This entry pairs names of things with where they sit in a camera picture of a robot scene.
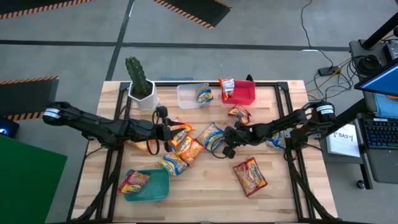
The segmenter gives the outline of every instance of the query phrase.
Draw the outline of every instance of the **clear plastic container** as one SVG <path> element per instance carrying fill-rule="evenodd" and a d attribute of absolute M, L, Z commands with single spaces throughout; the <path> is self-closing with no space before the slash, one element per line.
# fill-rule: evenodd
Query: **clear plastic container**
<path fill-rule="evenodd" d="M 177 103 L 181 109 L 194 109 L 210 106 L 211 102 L 198 103 L 197 90 L 206 83 L 177 86 Z"/>

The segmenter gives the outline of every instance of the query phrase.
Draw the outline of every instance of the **cactus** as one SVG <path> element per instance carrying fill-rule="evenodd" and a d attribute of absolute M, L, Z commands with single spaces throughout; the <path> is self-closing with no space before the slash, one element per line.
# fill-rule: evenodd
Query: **cactus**
<path fill-rule="evenodd" d="M 139 98 L 145 98 L 152 92 L 148 84 L 144 70 L 137 58 L 130 56 L 126 58 L 126 68 L 134 85 L 133 94 Z"/>

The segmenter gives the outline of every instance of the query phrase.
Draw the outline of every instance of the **concrete floor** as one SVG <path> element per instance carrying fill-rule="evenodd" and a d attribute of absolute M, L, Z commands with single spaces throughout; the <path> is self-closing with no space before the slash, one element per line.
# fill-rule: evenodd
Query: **concrete floor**
<path fill-rule="evenodd" d="M 129 0 L 95 2 L 0 21 L 1 40 L 115 42 Z M 214 30 L 204 29 L 151 0 L 136 0 L 124 42 L 256 44 L 307 46 L 300 9 L 309 0 L 224 0 L 233 10 Z M 394 0 L 314 1 L 304 12 L 314 46 L 347 47 L 365 39 L 397 11 Z M 114 47 L 0 45 L 0 80 L 60 76 L 57 100 L 94 113 Z M 348 52 L 325 52 L 335 64 Z M 124 58 L 138 57 L 151 80 L 161 77 L 305 80 L 329 62 L 319 52 L 301 50 L 220 50 L 122 47 L 112 80 L 128 80 Z M 341 113 L 361 99 L 351 90 L 330 101 Z M 66 219 L 87 141 L 68 127 L 40 120 L 21 121 L 18 138 L 68 156 L 47 222 Z M 359 165 L 326 162 L 339 217 L 348 221 L 395 223 L 398 185 L 378 184 L 359 190 Z"/>

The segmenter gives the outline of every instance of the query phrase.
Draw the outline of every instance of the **snack bag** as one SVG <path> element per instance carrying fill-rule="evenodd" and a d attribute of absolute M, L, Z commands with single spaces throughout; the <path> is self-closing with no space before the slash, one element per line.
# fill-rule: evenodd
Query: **snack bag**
<path fill-rule="evenodd" d="M 134 171 L 127 175 L 126 179 L 118 188 L 118 192 L 122 194 L 129 194 L 133 192 L 139 192 L 142 187 L 149 180 L 150 174 L 141 174 L 138 171 Z"/>
<path fill-rule="evenodd" d="M 280 131 L 278 133 L 275 133 L 271 140 L 266 140 L 266 144 L 268 146 L 277 148 L 277 149 L 285 149 L 286 148 L 286 142 L 285 142 L 285 136 L 283 131 Z"/>
<path fill-rule="evenodd" d="M 150 148 L 151 148 L 151 146 L 153 145 L 154 142 L 155 141 L 153 139 L 148 141 L 149 149 L 147 148 L 146 141 L 133 142 L 132 140 L 126 140 L 124 142 L 124 144 L 127 145 L 127 146 L 132 146 L 134 149 L 138 149 L 138 150 L 141 150 L 141 151 L 144 151 L 144 152 L 148 152 L 148 150 L 150 150 Z"/>
<path fill-rule="evenodd" d="M 169 140 L 169 145 L 172 147 L 172 149 L 176 152 L 178 149 L 178 146 L 181 144 L 182 140 L 187 137 L 188 132 L 192 131 L 192 126 L 190 126 L 187 123 L 181 124 L 181 125 L 175 125 L 175 126 L 170 126 L 170 130 L 174 131 L 180 128 L 185 128 L 183 131 L 179 132 L 176 134 L 173 139 Z"/>
<path fill-rule="evenodd" d="M 192 166 L 192 162 L 203 150 L 203 146 L 199 144 L 196 139 L 193 139 L 191 136 L 187 136 L 181 143 L 180 152 L 177 154 L 189 166 Z"/>
<path fill-rule="evenodd" d="M 233 169 L 235 174 L 238 176 L 247 197 L 268 184 L 264 176 L 261 174 L 254 157 L 234 166 Z"/>
<path fill-rule="evenodd" d="M 214 151 L 223 142 L 223 133 L 215 123 L 209 125 L 198 137 L 197 141 L 208 151 Z"/>
<path fill-rule="evenodd" d="M 204 84 L 197 90 L 197 102 L 208 103 L 213 99 L 213 94 L 209 87 L 209 83 Z"/>
<path fill-rule="evenodd" d="M 223 91 L 223 98 L 227 100 L 228 97 L 233 96 L 235 82 L 233 78 L 219 78 L 221 90 Z"/>
<path fill-rule="evenodd" d="M 250 122 L 251 114 L 243 108 L 242 105 L 235 105 L 229 111 L 228 116 L 236 118 L 241 124 L 248 124 Z"/>
<path fill-rule="evenodd" d="M 188 168 L 188 164 L 182 161 L 176 152 L 165 155 L 159 163 L 169 171 L 170 175 L 180 175 Z"/>

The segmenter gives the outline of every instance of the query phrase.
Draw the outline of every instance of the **blue light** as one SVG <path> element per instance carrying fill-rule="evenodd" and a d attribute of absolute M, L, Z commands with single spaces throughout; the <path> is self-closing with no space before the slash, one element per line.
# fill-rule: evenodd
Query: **blue light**
<path fill-rule="evenodd" d="M 0 134 L 7 134 L 7 130 L 0 128 Z"/>

